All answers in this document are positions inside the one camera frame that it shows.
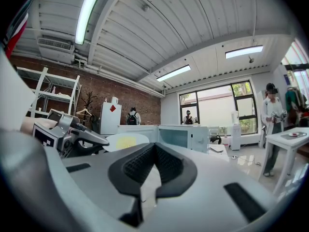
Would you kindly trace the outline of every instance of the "brick wall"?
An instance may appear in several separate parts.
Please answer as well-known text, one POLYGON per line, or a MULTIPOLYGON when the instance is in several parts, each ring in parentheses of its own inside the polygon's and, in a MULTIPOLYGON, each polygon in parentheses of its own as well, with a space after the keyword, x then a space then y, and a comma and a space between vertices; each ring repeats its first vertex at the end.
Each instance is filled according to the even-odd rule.
MULTIPOLYGON (((44 67, 47 67, 47 72, 50 74, 65 76, 72 79, 76 79, 77 75, 80 75, 79 80, 80 84, 82 85, 82 89, 77 102, 76 111, 84 109, 84 102, 81 100, 81 98, 86 100, 86 94, 92 91, 93 95, 97 97, 93 99, 93 102, 90 104, 90 108, 88 110, 90 113, 96 115, 97 117, 99 117, 100 115, 101 105, 104 102, 104 98, 106 97, 107 101, 111 102, 112 97, 115 96, 119 99, 118 104, 122 105, 120 120, 121 125, 126 124, 126 114, 130 112, 131 107, 136 107, 137 112, 139 112, 141 116, 142 125, 160 124, 160 98, 151 96, 150 94, 120 84, 118 82, 93 74, 89 74, 71 67, 64 67, 46 61, 18 56, 12 56, 10 61, 12 64, 15 64, 18 67, 37 71, 42 71, 44 67)), ((32 81, 29 79, 24 79, 24 81, 29 86, 29 88, 36 88, 36 81, 32 81)), ((47 85, 43 83, 41 90, 44 90, 45 88, 47 88, 47 85)), ((56 93, 59 92, 61 92, 62 94, 71 95, 72 89, 56 86, 56 93)), ((38 100, 37 108, 38 107, 43 107, 43 99, 38 100)), ((65 102, 50 100, 47 105, 47 111, 49 111, 51 108, 57 109, 59 111, 68 112, 69 104, 65 102)), ((86 126, 89 127, 89 125, 89 121, 86 121, 86 126)))

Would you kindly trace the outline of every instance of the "white ceiling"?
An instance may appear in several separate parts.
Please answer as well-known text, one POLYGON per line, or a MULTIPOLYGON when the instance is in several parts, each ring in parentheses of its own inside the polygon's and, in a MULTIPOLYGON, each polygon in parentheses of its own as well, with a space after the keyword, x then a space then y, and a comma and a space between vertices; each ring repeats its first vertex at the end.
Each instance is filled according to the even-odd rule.
MULTIPOLYGON (((14 52, 38 56, 42 35, 74 41, 82 3, 35 0, 14 52)), ((98 0, 87 30, 76 49, 89 64, 155 90, 277 66, 293 40, 291 18, 277 0, 98 0), (264 49, 250 55, 252 64, 248 56, 225 59, 226 51, 257 44, 264 49), (186 64, 191 71, 156 80, 186 64)))

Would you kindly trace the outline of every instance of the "black backpack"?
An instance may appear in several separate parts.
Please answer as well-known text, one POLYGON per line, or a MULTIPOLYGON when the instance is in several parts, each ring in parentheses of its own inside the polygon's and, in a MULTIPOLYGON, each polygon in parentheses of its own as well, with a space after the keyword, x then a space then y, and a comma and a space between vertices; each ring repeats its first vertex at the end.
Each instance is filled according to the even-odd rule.
POLYGON ((185 121, 185 124, 186 125, 193 125, 193 120, 192 120, 192 116, 187 116, 186 117, 187 118, 187 120, 185 121))
POLYGON ((136 114, 137 114, 137 112, 135 112, 134 115, 128 114, 129 118, 127 118, 127 121, 126 121, 127 125, 129 125, 129 126, 136 126, 137 125, 137 118, 135 116, 136 114))

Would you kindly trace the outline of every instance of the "shelving unit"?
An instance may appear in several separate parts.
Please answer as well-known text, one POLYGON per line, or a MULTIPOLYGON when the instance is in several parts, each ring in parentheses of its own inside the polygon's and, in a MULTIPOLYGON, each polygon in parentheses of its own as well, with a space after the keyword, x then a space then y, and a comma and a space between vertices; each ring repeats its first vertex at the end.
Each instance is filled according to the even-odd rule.
POLYGON ((22 78, 30 79, 37 81, 36 89, 31 89, 36 95, 36 99, 32 103, 32 107, 29 109, 31 112, 31 117, 34 117, 35 114, 40 114, 47 116, 48 111, 46 111, 47 104, 49 100, 55 100, 58 102, 66 102, 69 103, 68 114, 70 115, 72 105, 74 107, 73 115, 76 113, 76 106, 78 97, 82 88, 82 85, 79 83, 79 75, 76 79, 67 78, 64 76, 53 75, 47 73, 48 68, 44 67, 42 72, 34 71, 22 67, 17 67, 18 74, 22 78), (42 83, 48 83, 48 88, 44 91, 41 91, 42 83), (72 89, 71 96, 64 94, 53 94, 51 93, 53 86, 60 86, 72 89), (44 105, 42 111, 36 110, 37 101, 39 98, 44 98, 44 105))

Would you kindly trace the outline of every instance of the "window frame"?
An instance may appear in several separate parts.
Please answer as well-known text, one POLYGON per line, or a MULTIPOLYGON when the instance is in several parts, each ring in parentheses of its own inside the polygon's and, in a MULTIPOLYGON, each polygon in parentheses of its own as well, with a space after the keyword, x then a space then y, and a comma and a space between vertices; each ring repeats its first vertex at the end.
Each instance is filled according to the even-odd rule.
POLYGON ((257 134, 258 133, 258 116, 257 116, 257 109, 256 109, 256 102, 255 102, 255 97, 254 97, 254 93, 253 93, 253 89, 252 89, 252 85, 250 80, 245 80, 245 81, 239 81, 239 82, 235 82, 235 83, 229 83, 229 84, 225 84, 225 85, 219 85, 219 86, 215 86, 215 87, 210 87, 210 88, 205 88, 205 89, 201 89, 201 90, 196 90, 196 91, 191 91, 191 92, 187 92, 187 93, 183 93, 183 94, 179 94, 179 104, 180 104, 180 124, 183 124, 183 111, 182 108, 186 108, 186 107, 197 107, 197 123, 200 124, 200 119, 199 119, 199 107, 198 107, 198 96, 197 93, 204 91, 204 90, 209 90, 209 89, 214 89, 214 88, 218 88, 218 87, 225 87, 225 86, 230 86, 230 88, 232 89, 232 93, 233 93, 233 98, 234 98, 234 104, 235 104, 235 109, 236 111, 239 112, 238 110, 238 105, 237 105, 237 100, 243 100, 243 99, 248 99, 248 98, 252 98, 253 100, 253 106, 254 106, 254 111, 255 111, 255 115, 249 115, 249 116, 240 116, 239 117, 239 121, 241 120, 245 120, 245 119, 251 119, 251 118, 255 118, 255 122, 256 122, 256 127, 257 130, 256 132, 251 132, 251 133, 244 133, 241 135, 252 135, 252 134, 257 134), (234 84, 240 84, 240 83, 249 83, 250 85, 250 89, 252 91, 252 94, 250 95, 243 95, 243 96, 235 96, 234 90, 233 90, 233 85, 234 84), (186 95, 186 94, 192 94, 195 93, 196 94, 196 98, 197 101, 195 103, 192 104, 186 104, 186 105, 181 105, 181 95, 186 95))

